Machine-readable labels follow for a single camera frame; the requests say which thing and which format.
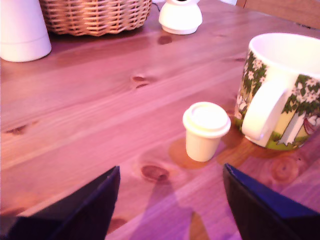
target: wicker basket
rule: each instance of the wicker basket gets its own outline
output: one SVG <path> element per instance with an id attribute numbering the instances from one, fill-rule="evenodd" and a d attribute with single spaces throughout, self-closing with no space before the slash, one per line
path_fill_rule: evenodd
<path id="1" fill-rule="evenodd" d="M 40 0 L 48 31 L 74 36 L 117 34 L 141 27 L 152 0 Z"/>

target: tree illustration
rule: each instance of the tree illustration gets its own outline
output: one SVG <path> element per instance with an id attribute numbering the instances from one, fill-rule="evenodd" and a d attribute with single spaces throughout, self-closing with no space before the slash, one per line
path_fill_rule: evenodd
<path id="1" fill-rule="evenodd" d="M 300 74 L 282 113 L 294 112 L 278 144 L 292 144 L 300 131 L 304 120 L 310 118 L 320 108 L 320 82 Z"/>
<path id="2" fill-rule="evenodd" d="M 252 92 L 254 97 L 266 78 L 267 65 L 257 59 L 252 51 L 249 52 L 248 58 L 243 70 L 243 88 L 246 94 Z"/>

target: black object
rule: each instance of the black object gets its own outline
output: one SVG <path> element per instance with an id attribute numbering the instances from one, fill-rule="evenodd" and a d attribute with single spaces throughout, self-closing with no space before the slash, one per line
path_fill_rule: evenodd
<path id="1" fill-rule="evenodd" d="M 320 240 L 320 214 L 225 164 L 226 197 L 243 240 Z"/>
<path id="2" fill-rule="evenodd" d="M 115 166 L 29 217 L 1 216 L 1 240 L 104 240 L 120 185 Z"/>

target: floral pattern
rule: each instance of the floral pattern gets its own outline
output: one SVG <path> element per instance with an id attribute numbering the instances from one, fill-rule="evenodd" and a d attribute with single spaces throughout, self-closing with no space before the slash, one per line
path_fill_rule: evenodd
<path id="1" fill-rule="evenodd" d="M 266 79 L 266 71 L 267 65 L 257 59 L 252 51 L 249 51 L 244 64 L 242 82 L 234 110 L 234 116 L 241 120 L 239 123 L 241 125 L 251 99 Z"/>
<path id="2" fill-rule="evenodd" d="M 234 122 L 240 130 L 252 98 L 266 80 L 267 71 L 268 66 L 249 50 L 234 109 Z M 320 128 L 320 81 L 300 74 L 285 103 L 282 114 L 291 114 L 290 116 L 293 115 L 293 117 L 284 132 L 274 131 L 271 134 L 266 147 L 290 150 L 302 146 L 309 135 Z"/>

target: white vase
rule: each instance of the white vase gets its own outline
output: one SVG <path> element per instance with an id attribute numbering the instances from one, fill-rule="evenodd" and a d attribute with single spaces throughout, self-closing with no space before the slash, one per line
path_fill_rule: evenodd
<path id="1" fill-rule="evenodd" d="M 38 0 L 1 0 L 0 56 L 10 62 L 40 59 L 51 44 Z"/>

